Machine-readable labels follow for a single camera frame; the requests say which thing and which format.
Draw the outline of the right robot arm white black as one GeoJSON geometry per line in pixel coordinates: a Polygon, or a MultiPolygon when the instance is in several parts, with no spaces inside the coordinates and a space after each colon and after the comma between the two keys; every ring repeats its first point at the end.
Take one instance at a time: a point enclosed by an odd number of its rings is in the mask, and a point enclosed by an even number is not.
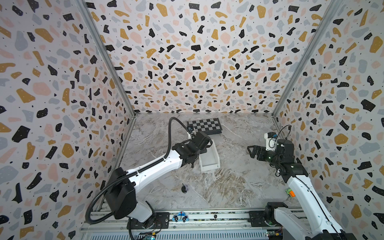
{"type": "Polygon", "coordinates": [[[305,224],[283,202],[269,202],[264,221],[269,226],[280,225],[296,240],[354,240],[355,235],[344,231],[312,185],[309,174],[295,161],[294,144],[286,139],[267,138],[266,146],[248,146],[250,157],[267,162],[294,192],[308,220],[305,224]]]}

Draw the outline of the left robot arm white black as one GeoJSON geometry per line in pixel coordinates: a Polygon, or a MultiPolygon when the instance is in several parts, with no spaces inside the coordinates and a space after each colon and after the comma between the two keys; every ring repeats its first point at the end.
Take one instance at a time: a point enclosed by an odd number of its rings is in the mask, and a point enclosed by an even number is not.
{"type": "Polygon", "coordinates": [[[129,217],[140,223],[151,224],[156,212],[148,202],[140,202],[137,194],[163,175],[185,165],[194,165],[199,156],[212,146],[213,140],[208,135],[197,133],[190,139],[175,144],[169,153],[146,165],[127,171],[116,169],[109,184],[118,182],[105,194],[105,200],[114,218],[120,220],[129,217]]]}

